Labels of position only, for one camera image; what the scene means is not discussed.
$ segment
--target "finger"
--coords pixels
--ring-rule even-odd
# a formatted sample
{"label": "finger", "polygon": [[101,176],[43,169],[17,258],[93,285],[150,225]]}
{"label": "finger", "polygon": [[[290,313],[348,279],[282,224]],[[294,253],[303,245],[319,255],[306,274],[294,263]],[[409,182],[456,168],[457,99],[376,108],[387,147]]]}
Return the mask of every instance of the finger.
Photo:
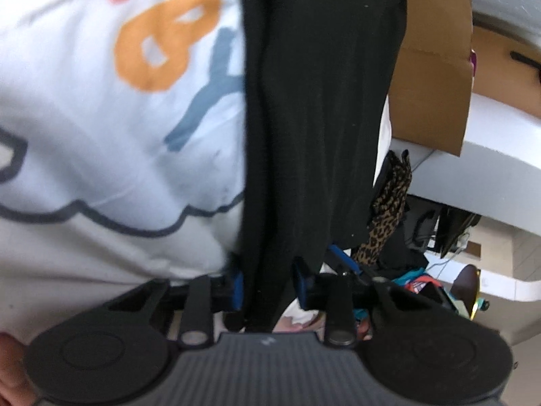
{"label": "finger", "polygon": [[325,326],[326,317],[322,312],[319,312],[307,325],[305,324],[305,331],[317,331]]}
{"label": "finger", "polygon": [[12,336],[0,335],[0,384],[17,388],[26,381],[23,368],[24,346]]}
{"label": "finger", "polygon": [[302,330],[302,324],[294,324],[293,318],[290,316],[281,317],[278,323],[275,325],[273,332],[299,332]]}
{"label": "finger", "polygon": [[364,318],[357,326],[357,332],[366,334],[370,329],[370,321],[368,318]]}
{"label": "finger", "polygon": [[28,382],[17,388],[7,388],[0,384],[0,396],[11,406],[31,406],[37,400],[37,396]]}

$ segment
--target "black cloth strap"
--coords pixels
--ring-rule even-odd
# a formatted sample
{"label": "black cloth strap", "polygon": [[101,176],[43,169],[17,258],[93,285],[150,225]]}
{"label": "black cloth strap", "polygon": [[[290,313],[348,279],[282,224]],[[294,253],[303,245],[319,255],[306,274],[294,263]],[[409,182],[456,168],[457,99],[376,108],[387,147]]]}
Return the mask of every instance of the black cloth strap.
{"label": "black cloth strap", "polygon": [[316,271],[330,243],[367,239],[406,0],[243,0],[243,10],[244,315],[247,330],[269,331],[293,299],[294,256]]}

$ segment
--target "white wall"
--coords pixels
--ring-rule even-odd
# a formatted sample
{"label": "white wall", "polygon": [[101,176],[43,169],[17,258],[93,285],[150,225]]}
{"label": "white wall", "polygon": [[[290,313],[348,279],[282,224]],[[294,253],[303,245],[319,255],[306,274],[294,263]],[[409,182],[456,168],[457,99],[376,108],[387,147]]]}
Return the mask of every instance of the white wall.
{"label": "white wall", "polygon": [[415,146],[409,193],[541,236],[541,119],[473,94],[461,157],[421,154]]}
{"label": "white wall", "polygon": [[513,236],[514,276],[521,281],[541,280],[541,236],[517,229]]}
{"label": "white wall", "polygon": [[481,244],[481,259],[461,253],[455,260],[512,278],[513,234],[516,231],[515,227],[483,217],[477,226],[470,229],[470,241]]}
{"label": "white wall", "polygon": [[[458,261],[452,260],[442,265],[443,261],[439,256],[431,253],[426,253],[425,256],[433,265],[428,269],[428,273],[448,285],[464,268],[464,264]],[[475,320],[499,330],[509,343],[518,344],[541,333],[541,281],[526,283],[482,270],[481,296],[490,301],[490,309],[478,312]]]}
{"label": "white wall", "polygon": [[541,335],[513,347],[518,367],[511,373],[502,400],[509,406],[541,405]]}

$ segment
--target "cardboard box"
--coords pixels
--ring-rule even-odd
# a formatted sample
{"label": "cardboard box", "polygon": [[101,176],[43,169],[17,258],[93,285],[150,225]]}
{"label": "cardboard box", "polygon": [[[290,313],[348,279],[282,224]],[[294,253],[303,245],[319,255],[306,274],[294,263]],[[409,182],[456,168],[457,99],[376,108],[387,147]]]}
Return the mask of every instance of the cardboard box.
{"label": "cardboard box", "polygon": [[460,155],[472,88],[471,0],[408,0],[389,93],[393,137]]}
{"label": "cardboard box", "polygon": [[541,118],[539,70],[510,56],[515,51],[541,63],[541,52],[480,27],[473,29],[472,44],[477,54],[473,92]]}

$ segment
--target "hand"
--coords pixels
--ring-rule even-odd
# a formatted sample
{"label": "hand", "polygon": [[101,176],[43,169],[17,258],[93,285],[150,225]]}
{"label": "hand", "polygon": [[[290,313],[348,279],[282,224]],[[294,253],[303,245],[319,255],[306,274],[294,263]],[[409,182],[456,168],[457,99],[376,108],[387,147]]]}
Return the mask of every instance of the hand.
{"label": "hand", "polygon": [[370,340],[372,333],[370,332],[370,321],[368,318],[364,318],[359,325],[357,325],[357,340]]}
{"label": "hand", "polygon": [[0,406],[30,406],[37,396],[23,368],[25,346],[0,333]]}

